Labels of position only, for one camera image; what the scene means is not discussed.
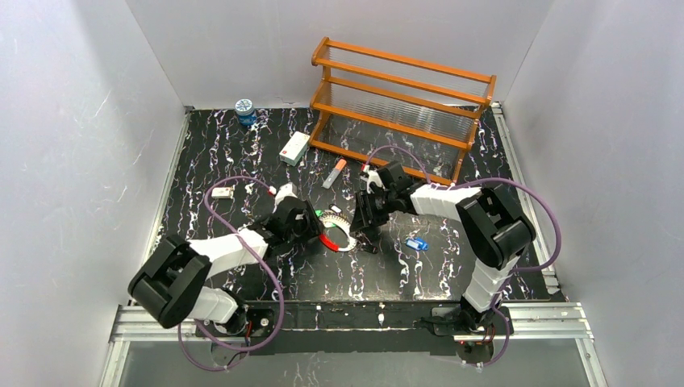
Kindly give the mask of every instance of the blue jar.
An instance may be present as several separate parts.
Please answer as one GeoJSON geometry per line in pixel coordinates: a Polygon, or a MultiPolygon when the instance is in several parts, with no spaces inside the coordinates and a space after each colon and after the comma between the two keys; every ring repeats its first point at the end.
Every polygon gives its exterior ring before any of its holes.
{"type": "Polygon", "coordinates": [[[252,101],[248,99],[240,99],[236,103],[236,113],[237,120],[246,127],[253,125],[257,121],[257,113],[254,111],[254,105],[252,104],[252,101]]]}

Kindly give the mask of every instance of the blue toy car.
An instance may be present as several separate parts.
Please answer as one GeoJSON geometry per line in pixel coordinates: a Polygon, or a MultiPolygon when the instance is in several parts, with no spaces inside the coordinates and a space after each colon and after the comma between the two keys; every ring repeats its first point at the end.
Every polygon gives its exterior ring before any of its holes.
{"type": "Polygon", "coordinates": [[[421,238],[409,238],[406,241],[406,245],[409,248],[416,250],[417,252],[427,250],[429,248],[428,243],[421,238]]]}

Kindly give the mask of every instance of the orange wooden frame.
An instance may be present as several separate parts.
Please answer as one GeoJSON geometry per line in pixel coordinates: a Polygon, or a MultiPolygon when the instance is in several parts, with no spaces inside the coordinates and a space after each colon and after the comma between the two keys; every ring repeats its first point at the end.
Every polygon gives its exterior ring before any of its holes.
{"type": "MultiPolygon", "coordinates": [[[[311,64],[314,66],[323,66],[323,75],[321,76],[321,82],[316,89],[314,96],[311,98],[311,107],[316,110],[320,110],[319,121],[316,123],[313,132],[311,133],[311,138],[309,139],[309,144],[313,147],[323,149],[325,151],[334,152],[345,157],[349,157],[355,160],[366,161],[367,155],[362,155],[358,152],[349,151],[338,147],[334,144],[324,143],[319,140],[319,135],[327,121],[330,119],[331,114],[340,115],[347,117],[349,119],[356,119],[367,123],[372,123],[373,125],[378,125],[380,127],[385,127],[392,131],[399,131],[409,135],[414,135],[422,139],[428,139],[431,141],[436,141],[450,147],[459,149],[457,159],[455,160],[453,177],[451,180],[439,177],[435,175],[430,175],[433,181],[439,182],[441,184],[450,184],[458,178],[458,174],[461,171],[461,165],[465,154],[473,146],[475,140],[475,132],[478,129],[478,121],[482,112],[491,104],[492,95],[494,94],[494,86],[496,85],[496,76],[487,76],[477,73],[471,73],[469,71],[455,69],[452,67],[444,66],[441,64],[434,64],[426,62],[424,60],[416,60],[406,56],[400,56],[395,54],[390,54],[388,52],[381,52],[373,50],[370,48],[364,48],[355,46],[353,44],[346,44],[342,42],[336,42],[324,37],[318,47],[314,50],[313,56],[311,56],[311,64]],[[389,60],[396,63],[401,63],[404,65],[410,65],[421,69],[431,70],[438,73],[448,74],[454,77],[464,78],[470,81],[476,81],[486,84],[484,96],[477,96],[472,94],[463,93],[458,90],[447,89],[438,85],[431,85],[425,82],[411,80],[405,77],[398,77],[395,75],[381,73],[372,69],[365,69],[363,67],[351,64],[345,64],[335,60],[328,59],[327,53],[330,48],[336,48],[339,50],[345,50],[347,52],[354,52],[362,56],[371,56],[378,59],[389,60]],[[371,77],[380,79],[383,81],[392,82],[398,85],[408,86],[414,89],[420,89],[422,91],[427,91],[434,94],[444,95],[450,98],[456,98],[458,100],[467,101],[473,103],[477,106],[475,111],[461,109],[460,107],[449,106],[438,102],[429,101],[423,98],[412,97],[410,95],[397,93],[394,91],[385,90],[376,86],[365,85],[357,81],[350,81],[343,79],[341,77],[332,77],[331,69],[341,70],[346,73],[354,73],[362,75],[365,77],[371,77]],[[455,119],[468,119],[473,120],[470,127],[470,132],[467,141],[452,139],[444,135],[437,135],[424,130],[420,130],[413,127],[408,127],[400,123],[393,123],[391,121],[386,121],[383,119],[378,119],[370,115],[357,113],[355,111],[346,110],[338,106],[333,106],[330,103],[330,93],[332,85],[341,85],[350,89],[359,90],[363,93],[376,94],[382,97],[392,98],[401,102],[409,103],[411,105],[417,105],[422,107],[427,107],[432,110],[438,110],[440,112],[453,114],[455,119]]],[[[375,165],[384,165],[388,161],[380,160],[378,158],[373,158],[370,161],[375,165]]],[[[404,170],[412,176],[423,177],[423,173],[416,169],[411,169],[404,167],[404,170]]]]}

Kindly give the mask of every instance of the blue object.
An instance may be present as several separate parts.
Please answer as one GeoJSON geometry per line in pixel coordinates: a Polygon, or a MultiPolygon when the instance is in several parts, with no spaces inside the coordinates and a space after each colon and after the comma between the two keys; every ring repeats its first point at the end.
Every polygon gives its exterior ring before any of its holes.
{"type": "Polygon", "coordinates": [[[421,238],[409,238],[406,241],[406,245],[417,252],[427,250],[430,247],[428,243],[421,238]]]}
{"type": "Polygon", "coordinates": [[[248,99],[240,99],[236,103],[237,120],[246,127],[253,125],[257,121],[257,112],[254,104],[248,99]]]}

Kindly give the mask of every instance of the white eraser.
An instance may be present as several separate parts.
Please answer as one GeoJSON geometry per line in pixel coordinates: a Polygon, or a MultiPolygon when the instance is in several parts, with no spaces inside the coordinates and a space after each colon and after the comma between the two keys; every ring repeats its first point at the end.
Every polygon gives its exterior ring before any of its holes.
{"type": "Polygon", "coordinates": [[[290,141],[288,141],[285,147],[280,151],[280,160],[285,161],[287,164],[294,167],[308,148],[309,135],[305,135],[301,131],[296,131],[290,138],[290,141]]]}
{"type": "Polygon", "coordinates": [[[211,191],[211,197],[214,199],[233,199],[235,187],[218,187],[211,191]]]}

